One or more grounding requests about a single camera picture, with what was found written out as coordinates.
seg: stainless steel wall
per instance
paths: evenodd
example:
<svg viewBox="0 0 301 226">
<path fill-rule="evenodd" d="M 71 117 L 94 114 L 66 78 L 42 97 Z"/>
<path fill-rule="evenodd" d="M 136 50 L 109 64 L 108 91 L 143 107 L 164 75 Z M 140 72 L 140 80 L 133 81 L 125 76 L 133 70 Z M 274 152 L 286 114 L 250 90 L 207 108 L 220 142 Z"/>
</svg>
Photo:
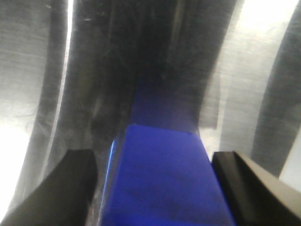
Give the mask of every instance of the stainless steel wall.
<svg viewBox="0 0 301 226">
<path fill-rule="evenodd" d="M 1 1 L 0 214 L 67 149 L 93 148 L 95 225 L 141 79 L 186 108 L 209 156 L 236 150 L 279 176 L 301 123 L 300 16 L 298 0 Z"/>
</svg>

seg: blue block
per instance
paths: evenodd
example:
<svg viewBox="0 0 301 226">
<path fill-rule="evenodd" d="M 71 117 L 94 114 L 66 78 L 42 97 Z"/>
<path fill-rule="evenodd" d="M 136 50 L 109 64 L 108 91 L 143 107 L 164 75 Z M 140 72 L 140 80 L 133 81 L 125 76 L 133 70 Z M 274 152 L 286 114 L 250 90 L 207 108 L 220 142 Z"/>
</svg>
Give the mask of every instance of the blue block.
<svg viewBox="0 0 301 226">
<path fill-rule="evenodd" d="M 233 226 L 198 136 L 129 126 L 104 226 Z"/>
</svg>

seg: scratched metal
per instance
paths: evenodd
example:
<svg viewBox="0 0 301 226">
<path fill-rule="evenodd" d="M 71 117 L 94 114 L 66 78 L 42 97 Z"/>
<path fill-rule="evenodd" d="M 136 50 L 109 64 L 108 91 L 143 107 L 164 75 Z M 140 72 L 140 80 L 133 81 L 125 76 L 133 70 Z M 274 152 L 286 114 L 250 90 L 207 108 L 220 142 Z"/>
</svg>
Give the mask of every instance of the scratched metal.
<svg viewBox="0 0 301 226">
<path fill-rule="evenodd" d="M 67 149 L 93 148 L 98 225 L 145 72 L 190 108 L 209 156 L 279 176 L 301 123 L 300 21 L 298 0 L 0 1 L 0 218 Z"/>
</svg>

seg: blue plastic piece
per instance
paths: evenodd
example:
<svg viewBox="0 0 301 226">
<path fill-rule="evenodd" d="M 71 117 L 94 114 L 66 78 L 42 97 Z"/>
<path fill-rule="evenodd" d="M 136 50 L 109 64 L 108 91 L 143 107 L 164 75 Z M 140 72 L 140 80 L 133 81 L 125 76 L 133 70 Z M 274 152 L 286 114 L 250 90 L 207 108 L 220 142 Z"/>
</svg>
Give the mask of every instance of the blue plastic piece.
<svg viewBox="0 0 301 226">
<path fill-rule="evenodd" d="M 104 226 L 233 226 L 194 134 L 129 126 Z"/>
</svg>

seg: metal surface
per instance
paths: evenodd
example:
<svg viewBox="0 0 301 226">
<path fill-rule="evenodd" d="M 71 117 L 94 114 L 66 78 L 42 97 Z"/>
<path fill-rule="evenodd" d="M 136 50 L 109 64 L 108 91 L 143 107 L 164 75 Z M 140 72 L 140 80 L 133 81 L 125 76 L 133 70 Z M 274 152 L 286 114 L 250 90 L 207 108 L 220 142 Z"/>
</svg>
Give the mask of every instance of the metal surface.
<svg viewBox="0 0 301 226">
<path fill-rule="evenodd" d="M 67 149 L 92 148 L 97 225 L 141 76 L 187 108 L 209 155 L 237 150 L 278 176 L 301 122 L 300 17 L 297 0 L 1 1 L 0 215 Z"/>
</svg>

